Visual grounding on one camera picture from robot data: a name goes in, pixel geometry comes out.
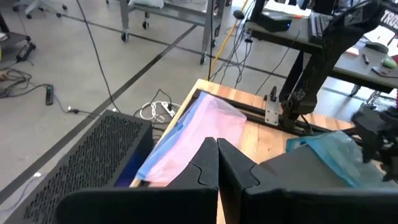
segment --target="chair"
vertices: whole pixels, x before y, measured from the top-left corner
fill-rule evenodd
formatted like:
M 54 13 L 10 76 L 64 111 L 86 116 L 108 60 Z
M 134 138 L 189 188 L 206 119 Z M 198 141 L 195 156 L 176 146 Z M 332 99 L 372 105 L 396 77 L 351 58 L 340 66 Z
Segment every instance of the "chair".
M 32 18 L 30 12 L 35 8 L 38 8 L 40 11 L 47 9 L 50 12 L 54 12 L 59 18 L 61 17 L 61 13 L 53 7 L 54 4 L 59 4 L 59 2 L 53 0 L 20 0 L 13 5 L 12 10 L 18 12 L 19 6 L 26 5 L 28 7 L 25 9 L 25 14 L 28 19 Z M 62 9 L 67 10 L 68 8 L 66 5 L 62 4 Z

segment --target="perforated black panel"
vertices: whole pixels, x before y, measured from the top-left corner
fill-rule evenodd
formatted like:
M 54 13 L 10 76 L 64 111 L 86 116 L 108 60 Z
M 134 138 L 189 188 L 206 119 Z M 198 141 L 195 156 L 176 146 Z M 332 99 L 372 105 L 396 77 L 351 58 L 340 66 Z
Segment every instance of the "perforated black panel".
M 18 220 L 14 217 L 18 214 L 24 223 L 53 223 L 59 201 L 70 192 L 112 187 L 149 127 L 148 121 L 105 112 L 8 221 Z

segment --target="black floor stripe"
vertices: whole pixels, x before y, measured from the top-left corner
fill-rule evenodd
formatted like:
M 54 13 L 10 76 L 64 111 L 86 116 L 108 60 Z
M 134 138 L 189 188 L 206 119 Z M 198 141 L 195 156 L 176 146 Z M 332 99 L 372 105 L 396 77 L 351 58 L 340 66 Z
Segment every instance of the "black floor stripe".
M 152 66 L 154 66 L 165 54 L 170 52 L 182 39 L 184 39 L 189 33 L 191 33 L 196 25 L 191 26 L 187 31 L 185 31 L 180 37 L 178 37 L 172 44 L 170 44 L 166 49 L 164 49 L 160 54 L 158 54 L 154 59 L 152 59 L 144 68 L 142 68 L 138 73 L 136 73 L 130 80 L 128 80 L 122 87 L 116 90 L 112 94 L 112 99 L 116 100 L 120 95 L 122 95 L 134 82 L 136 82 L 141 76 L 143 76 Z M 104 111 L 110 104 L 111 99 L 108 98 L 102 104 L 100 104 L 92 113 L 100 114 Z M 0 204 L 2 204 L 7 198 L 9 198 L 19 187 L 21 187 L 26 181 L 28 181 L 40 168 L 42 168 L 46 163 L 48 163 L 51 158 L 53 158 L 61 149 L 63 149 L 77 134 L 87 127 L 91 122 L 92 118 L 87 116 L 83 121 L 81 121 L 76 127 L 68 132 L 59 142 L 55 143 L 47 152 L 40 156 L 32 165 L 30 165 L 24 172 L 22 172 L 17 178 L 15 178 L 10 184 L 8 184 L 0 192 Z
M 79 19 L 77 17 L 69 16 L 69 15 L 66 15 L 66 14 L 62 14 L 62 16 L 65 16 L 65 17 L 67 17 L 69 19 L 73 19 L 73 20 L 76 20 L 76 21 L 84 22 L 83 19 Z M 88 23 L 90 25 L 93 25 L 93 26 L 96 26 L 96 27 L 100 27 L 100 28 L 104 28 L 104 29 L 107 29 L 107 30 L 111 30 L 111 31 L 119 32 L 119 33 L 122 32 L 122 30 L 115 29 L 115 28 L 108 27 L 108 26 L 104 26 L 104 25 L 101 25 L 101 24 L 97 24 L 95 22 L 88 21 Z M 153 42 L 153 43 L 162 44 L 162 45 L 166 45 L 166 46 L 170 45 L 169 43 L 166 43 L 166 42 L 163 42 L 163 41 L 160 41 L 160 40 L 155 40 L 155 39 L 151 39 L 151 38 L 148 38 L 148 37 L 143 37 L 141 35 L 137 35 L 137 34 L 133 34 L 133 33 L 129 33 L 129 34 L 131 36 L 133 36 L 133 37 L 137 37 L 137 38 L 140 38 L 140 39 L 143 39 L 143 40 L 148 40 L 148 41 Z M 186 48 L 186 47 L 175 46 L 175 48 L 176 49 L 180 49 L 180 50 L 184 50 L 186 52 L 190 52 L 190 53 L 193 53 L 193 54 L 197 54 L 197 55 L 201 55 L 202 54 L 201 52 L 199 52 L 197 50 L 189 49 L 189 48 Z M 225 58 L 221 58 L 221 57 L 219 57 L 218 60 L 220 60 L 222 62 L 226 62 L 227 61 Z M 261 73 L 265 73 L 265 74 L 268 74 L 268 75 L 272 75 L 274 77 L 286 79 L 286 77 L 283 76 L 283 75 L 279 75 L 279 74 L 276 74 L 276 73 L 271 73 L 271 72 L 268 72 L 268 71 L 260 69 L 260 68 L 252 67 L 250 65 L 245 65 L 244 67 L 248 68 L 250 70 L 254 70 L 254 71 L 257 71 L 257 72 L 261 72 Z M 328 88 L 328 87 L 322 87 L 322 90 L 329 91 L 329 92 L 336 93 L 336 94 L 343 95 L 343 96 L 349 96 L 349 94 L 347 94 L 347 93 L 344 93 L 344 92 L 341 92 L 341 91 L 338 91 L 338 90 L 334 90 L 334 89 L 331 89 L 331 88 Z M 353 98 L 357 99 L 357 100 L 366 100 L 366 99 L 358 97 L 358 96 L 353 96 Z

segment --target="green object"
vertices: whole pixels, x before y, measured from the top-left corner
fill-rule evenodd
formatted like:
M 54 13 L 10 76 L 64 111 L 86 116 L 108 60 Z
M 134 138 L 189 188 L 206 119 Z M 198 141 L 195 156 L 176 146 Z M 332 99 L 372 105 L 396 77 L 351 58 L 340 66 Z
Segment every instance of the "green object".
M 391 57 L 386 57 L 383 61 L 383 66 L 387 67 L 387 68 L 396 68 L 397 67 L 397 63 L 396 61 L 394 61 L 394 59 L 392 59 Z

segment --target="blue cloth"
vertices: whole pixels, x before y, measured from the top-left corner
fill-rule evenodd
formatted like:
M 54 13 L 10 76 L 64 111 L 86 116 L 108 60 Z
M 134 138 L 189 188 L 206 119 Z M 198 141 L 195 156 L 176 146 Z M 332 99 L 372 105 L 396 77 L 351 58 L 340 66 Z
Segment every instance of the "blue cloth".
M 163 156 L 171 150 L 177 140 L 180 138 L 184 129 L 191 122 L 193 115 L 200 106 L 207 93 L 201 92 L 198 99 L 189 107 L 183 116 L 177 121 L 174 128 L 167 133 L 164 138 L 156 145 L 154 150 L 149 154 L 147 160 L 143 163 L 137 172 L 136 178 L 144 180 L 152 167 L 158 163 Z
M 289 139 L 286 152 L 308 144 L 319 158 L 348 185 L 356 188 L 397 188 L 394 181 L 382 182 L 383 173 L 370 162 L 362 163 L 359 146 L 341 131 Z

